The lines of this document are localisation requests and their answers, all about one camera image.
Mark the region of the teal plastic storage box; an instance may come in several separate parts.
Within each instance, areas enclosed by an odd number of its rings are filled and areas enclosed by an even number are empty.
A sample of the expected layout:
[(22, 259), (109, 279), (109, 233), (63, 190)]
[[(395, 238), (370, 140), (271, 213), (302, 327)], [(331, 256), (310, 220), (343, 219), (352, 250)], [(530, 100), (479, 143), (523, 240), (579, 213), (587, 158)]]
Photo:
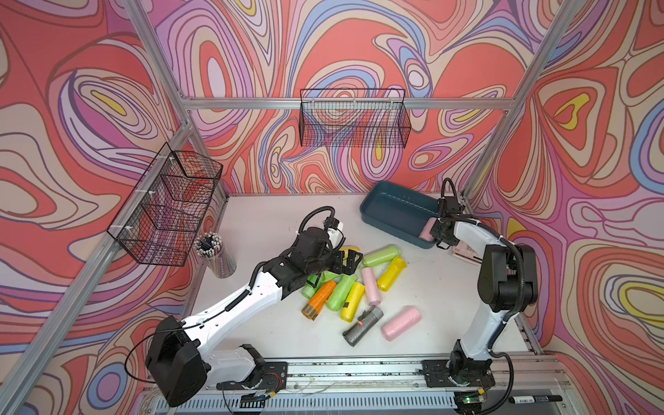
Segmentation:
[(430, 195), (391, 182), (379, 182), (360, 206), (361, 219), (368, 225), (423, 249), (434, 242), (420, 238), (425, 225), (437, 217), (439, 205)]

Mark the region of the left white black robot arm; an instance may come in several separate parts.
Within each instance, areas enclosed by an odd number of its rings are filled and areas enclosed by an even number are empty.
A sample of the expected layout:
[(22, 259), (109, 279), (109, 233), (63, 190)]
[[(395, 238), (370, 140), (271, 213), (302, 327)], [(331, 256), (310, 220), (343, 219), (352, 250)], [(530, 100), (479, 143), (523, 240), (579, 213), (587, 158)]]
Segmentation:
[(326, 271), (354, 274), (363, 255), (342, 250), (343, 243), (337, 228), (301, 231), (280, 255), (257, 264), (247, 285), (183, 321), (167, 317), (159, 323), (145, 366), (166, 403), (181, 406), (204, 387), (246, 380), (259, 365), (259, 356), (246, 346), (228, 357), (215, 348), (253, 316), (302, 289), (309, 277)]

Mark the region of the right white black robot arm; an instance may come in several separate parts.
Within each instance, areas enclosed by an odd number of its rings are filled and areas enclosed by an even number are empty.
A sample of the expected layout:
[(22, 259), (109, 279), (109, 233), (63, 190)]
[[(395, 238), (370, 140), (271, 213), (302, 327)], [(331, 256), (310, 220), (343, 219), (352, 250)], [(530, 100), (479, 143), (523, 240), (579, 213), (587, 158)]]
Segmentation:
[(466, 387), (488, 375), (495, 358), (507, 356), (495, 352), (497, 340), (514, 316), (537, 301), (535, 253), (465, 214), (456, 202), (439, 203), (429, 235), (441, 249), (463, 242), (482, 256), (477, 280), (482, 306), (470, 328), (456, 341), (448, 363), (450, 381)]

